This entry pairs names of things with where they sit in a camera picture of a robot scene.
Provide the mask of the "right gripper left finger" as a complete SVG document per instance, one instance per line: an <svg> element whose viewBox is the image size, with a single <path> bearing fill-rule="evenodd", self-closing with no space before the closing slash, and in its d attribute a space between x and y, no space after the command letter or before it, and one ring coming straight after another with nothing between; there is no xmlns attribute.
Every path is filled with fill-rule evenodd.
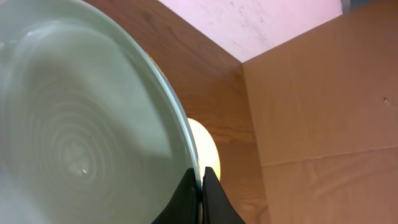
<svg viewBox="0 0 398 224"><path fill-rule="evenodd" d="M193 168L184 173L167 206L152 224L197 224L198 189Z"/></svg>

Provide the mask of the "yellow plate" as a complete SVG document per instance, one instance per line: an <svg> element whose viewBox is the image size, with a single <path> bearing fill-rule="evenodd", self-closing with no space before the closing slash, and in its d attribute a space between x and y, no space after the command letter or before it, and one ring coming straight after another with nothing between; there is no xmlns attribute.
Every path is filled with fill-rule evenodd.
<svg viewBox="0 0 398 224"><path fill-rule="evenodd" d="M165 93L147 92L152 105L146 105L145 109L152 111L135 127L139 147L158 167L178 172L192 167L200 177L204 177L206 167L211 167L220 178L220 159L211 134L198 121L186 116L165 76L160 83L164 85Z"/></svg>

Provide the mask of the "brown cardboard box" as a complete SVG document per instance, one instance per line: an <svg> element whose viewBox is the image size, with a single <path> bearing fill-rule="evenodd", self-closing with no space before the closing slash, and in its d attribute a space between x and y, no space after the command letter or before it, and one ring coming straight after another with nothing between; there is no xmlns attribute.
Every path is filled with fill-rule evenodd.
<svg viewBox="0 0 398 224"><path fill-rule="evenodd" d="M397 222L397 1L243 65L272 223Z"/></svg>

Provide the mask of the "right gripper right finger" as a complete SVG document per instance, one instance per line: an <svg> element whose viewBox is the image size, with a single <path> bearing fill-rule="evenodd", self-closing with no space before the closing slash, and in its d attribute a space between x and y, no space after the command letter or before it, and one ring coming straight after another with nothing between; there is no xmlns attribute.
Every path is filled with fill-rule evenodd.
<svg viewBox="0 0 398 224"><path fill-rule="evenodd" d="M211 167L205 167L202 193L203 224L245 224L231 205Z"/></svg>

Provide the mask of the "light blue plate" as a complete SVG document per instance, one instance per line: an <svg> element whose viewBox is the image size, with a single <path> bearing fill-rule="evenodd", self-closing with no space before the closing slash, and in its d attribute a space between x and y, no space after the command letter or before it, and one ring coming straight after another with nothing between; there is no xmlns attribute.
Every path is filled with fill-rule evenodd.
<svg viewBox="0 0 398 224"><path fill-rule="evenodd" d="M1 2L1 222L150 223L187 169L185 112L84 1Z"/></svg>

